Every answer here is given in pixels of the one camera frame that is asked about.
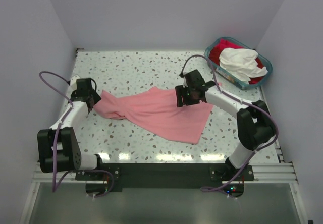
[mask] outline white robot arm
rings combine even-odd
[[[220,89],[214,81],[205,82],[198,70],[182,76],[184,84],[175,87],[177,107],[203,101],[218,106],[237,119],[240,142],[226,159],[228,171],[232,175],[244,166],[259,145],[267,143],[276,134],[274,123],[266,116],[269,114],[266,103],[242,99]]]
[[[66,111],[50,128],[37,134],[40,168],[44,173],[53,172],[53,162],[57,162],[57,171],[92,170],[97,168],[100,157],[96,154],[81,153],[75,136],[79,123],[89,114],[101,98],[92,88],[91,78],[73,77],[70,86],[74,90]],[[55,133],[57,138],[57,157],[54,158],[53,146]]]

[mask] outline gray wall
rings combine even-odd
[[[273,64],[265,92],[314,223],[323,223],[323,0],[284,0],[258,46]]]
[[[51,0],[77,47],[205,49],[220,36],[260,42],[283,0]]]
[[[37,132],[53,123],[62,102],[38,72],[67,77],[73,56],[50,0],[0,0],[0,223],[19,221],[38,160]]]

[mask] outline speckled white surface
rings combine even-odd
[[[141,93],[153,86],[170,89],[183,83],[178,75],[185,59],[193,54],[203,52],[81,51],[73,75],[92,77],[99,94],[104,89],[116,97]],[[206,81],[212,79],[202,58],[190,60],[185,71],[193,69],[198,69]],[[221,76],[218,80],[223,88],[240,97],[253,101],[261,98],[258,89],[242,91]],[[224,162],[238,143],[236,120],[216,106],[197,145],[167,141],[127,119],[104,119],[94,111],[80,124],[76,137],[82,152],[99,153],[105,162]],[[259,152],[251,163],[278,163],[275,147]]]

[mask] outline pink towel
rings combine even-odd
[[[95,111],[104,118],[127,118],[138,126],[170,141],[197,144],[212,105],[176,107],[175,89],[150,90],[121,98],[103,91]]]

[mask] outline teal plastic basket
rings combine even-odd
[[[247,47],[246,45],[238,42],[236,39],[233,39],[231,37],[220,37],[218,40],[216,40],[211,46],[209,46],[206,50],[205,50],[205,56],[207,58],[209,58],[210,52],[211,50],[217,46],[220,43],[220,40],[224,39],[226,41],[229,41],[231,43],[234,43],[238,46],[241,46],[243,48],[246,49],[251,49],[249,47]],[[221,68],[219,65],[217,65],[216,63],[213,62],[213,65],[216,69],[216,71],[222,75],[224,78],[226,78],[227,80],[229,80],[231,83],[233,83],[234,85],[236,85],[238,88],[242,89],[242,90],[247,90],[247,89],[253,89],[256,87],[259,87],[260,85],[262,85],[264,82],[267,81],[267,79],[269,78],[270,74],[273,71],[273,67],[272,64],[270,63],[270,61],[268,59],[266,59],[264,56],[259,54],[259,59],[261,60],[262,64],[267,68],[268,73],[263,77],[262,80],[260,80],[257,84],[246,84],[245,82],[242,82],[241,80],[237,79],[235,76],[233,76],[232,74],[230,74],[227,70]]]

